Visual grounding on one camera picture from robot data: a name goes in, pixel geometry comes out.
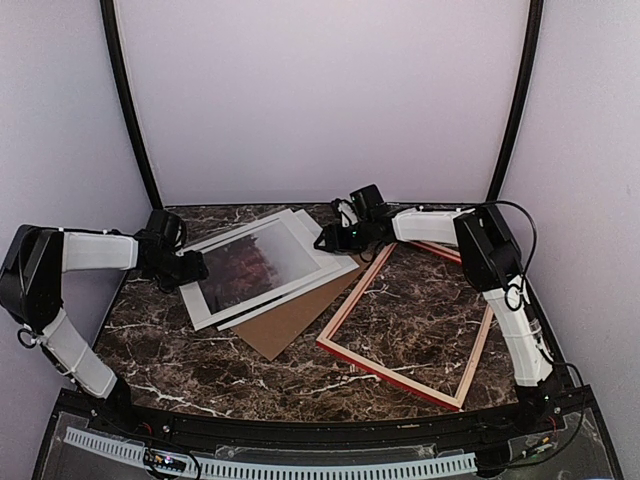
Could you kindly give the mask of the red wooden picture frame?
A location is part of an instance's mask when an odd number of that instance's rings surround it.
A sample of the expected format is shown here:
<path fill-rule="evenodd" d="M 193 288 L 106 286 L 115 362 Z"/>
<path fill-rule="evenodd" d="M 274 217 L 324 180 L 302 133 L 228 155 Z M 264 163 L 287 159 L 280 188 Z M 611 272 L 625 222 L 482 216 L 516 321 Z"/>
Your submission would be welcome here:
<path fill-rule="evenodd" d="M 407 390 L 449 410 L 460 411 L 463 408 L 472 381 L 474 380 L 481 354 L 489 334 L 490 326 L 493 321 L 494 312 L 489 305 L 485 306 L 482 320 L 479 323 L 478 332 L 474 338 L 472 348 L 464 365 L 464 370 L 454 395 L 447 395 L 439 390 L 402 375 L 403 371 L 411 370 L 411 367 L 398 367 L 397 369 L 388 368 L 380 363 L 374 362 L 373 360 L 366 359 L 364 356 L 333 341 L 333 337 L 338 333 L 343 323 L 349 318 L 353 310 L 356 308 L 357 303 L 365 294 L 366 289 L 373 283 L 376 276 L 388 262 L 396 248 L 396 244 L 391 244 L 385 246 L 381 250 L 377 258 L 371 263 L 371 266 L 366 270 L 344 303 L 318 335 L 316 344 L 342 360 L 347 361 L 348 363 L 351 363 L 399 388 Z"/>

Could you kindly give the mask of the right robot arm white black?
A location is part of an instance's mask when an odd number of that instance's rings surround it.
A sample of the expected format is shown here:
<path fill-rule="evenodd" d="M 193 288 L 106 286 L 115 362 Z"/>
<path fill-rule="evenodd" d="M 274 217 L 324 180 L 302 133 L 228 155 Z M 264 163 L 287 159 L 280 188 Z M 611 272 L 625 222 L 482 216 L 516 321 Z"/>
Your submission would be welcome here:
<path fill-rule="evenodd" d="M 467 282 L 494 311 L 511 355 L 518 387 L 537 388 L 553 372 L 550 353 L 539 327 L 535 328 L 527 292 L 529 261 L 499 207 L 523 207 L 509 201 L 485 202 L 466 209 L 425 207 L 391 209 L 385 204 L 367 212 L 354 201 L 336 200 L 338 221 L 321 230 L 314 248 L 327 253 L 357 254 L 372 244 L 428 242 L 458 249 Z"/>

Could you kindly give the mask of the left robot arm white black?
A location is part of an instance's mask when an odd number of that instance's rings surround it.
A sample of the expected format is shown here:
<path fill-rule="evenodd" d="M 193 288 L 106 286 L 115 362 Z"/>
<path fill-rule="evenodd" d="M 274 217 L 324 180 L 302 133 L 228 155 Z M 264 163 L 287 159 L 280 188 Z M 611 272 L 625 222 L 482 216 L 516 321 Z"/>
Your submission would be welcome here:
<path fill-rule="evenodd" d="M 179 254 L 158 232 L 136 235 L 19 227 L 1 266 L 1 306 L 30 335 L 59 372 L 94 398 L 124 391 L 124 381 L 96 355 L 64 309 L 62 276 L 80 270 L 138 270 L 163 290 L 204 280 L 208 269 L 197 251 Z"/>

